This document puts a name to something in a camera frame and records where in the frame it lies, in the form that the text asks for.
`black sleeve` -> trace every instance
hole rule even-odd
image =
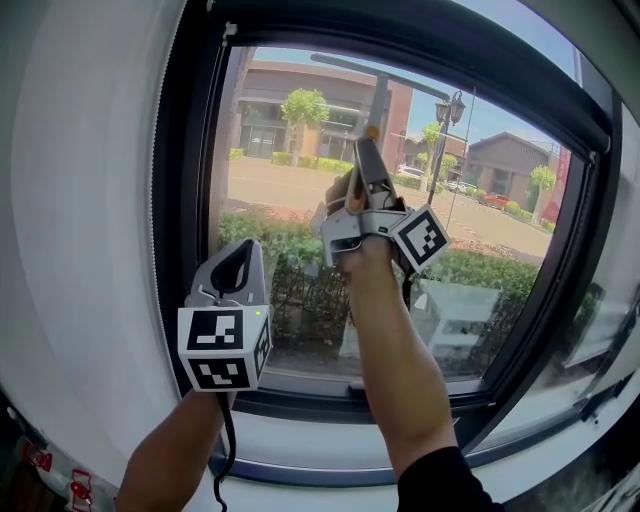
[[[457,447],[429,453],[409,466],[398,481],[398,497],[400,512],[504,510],[483,491]]]

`blue sky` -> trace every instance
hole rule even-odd
[[[458,3],[513,32],[536,48],[571,78],[574,78],[574,57],[571,43],[555,28],[527,7],[517,2],[517,0],[458,0]],[[312,62],[309,58],[312,53],[314,52],[284,48],[259,48],[256,51],[255,59],[324,65],[318,62]],[[425,85],[446,91],[449,95],[455,92],[453,87],[422,75],[378,63],[363,61],[361,59],[342,57],[354,62],[362,62],[381,70],[394,72]],[[548,135],[487,101],[476,98],[472,114],[472,96],[472,93],[463,92],[462,99],[467,105],[467,108],[461,121],[449,130],[451,133],[464,138],[467,126],[469,126],[469,142],[473,143],[480,139],[491,137],[496,133],[508,131],[526,140],[542,142],[540,145],[550,149],[552,140]],[[414,91],[411,112],[409,114],[408,134],[419,135],[424,125],[435,120],[434,104],[436,101],[432,96]]]

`building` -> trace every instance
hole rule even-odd
[[[508,132],[469,146],[463,181],[487,192],[502,194],[521,208],[529,204],[531,171],[539,166],[558,168],[558,156]]]
[[[253,61],[249,65],[233,121],[232,147],[251,157],[271,158],[290,151],[291,125],[281,105],[296,89],[320,91],[329,119],[305,127],[301,155],[352,161],[351,142],[363,133],[373,101],[376,77],[308,64]],[[388,170],[402,163],[413,89],[389,82],[381,126],[382,157]]]
[[[456,181],[464,168],[466,141],[452,134],[447,134],[444,146],[444,154],[455,156],[458,163],[444,176],[447,181]],[[422,168],[422,162],[418,159],[420,153],[427,152],[427,145],[420,139],[407,137],[404,144],[404,164],[417,169]]]

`parking lot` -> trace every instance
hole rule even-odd
[[[240,203],[261,204],[292,214],[310,216],[336,175],[312,169],[273,165],[268,160],[243,157],[229,166],[229,199]],[[426,194],[397,187],[407,203],[419,208]],[[433,200],[433,209],[456,239],[507,247],[524,259],[544,258],[551,235],[520,222],[507,214],[480,205],[464,195],[444,190]]]

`black and white marker cube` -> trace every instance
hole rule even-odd
[[[451,243],[428,204],[394,226],[391,236],[416,272],[433,263]]]
[[[178,310],[178,355],[196,391],[257,389],[270,351],[267,305]]]

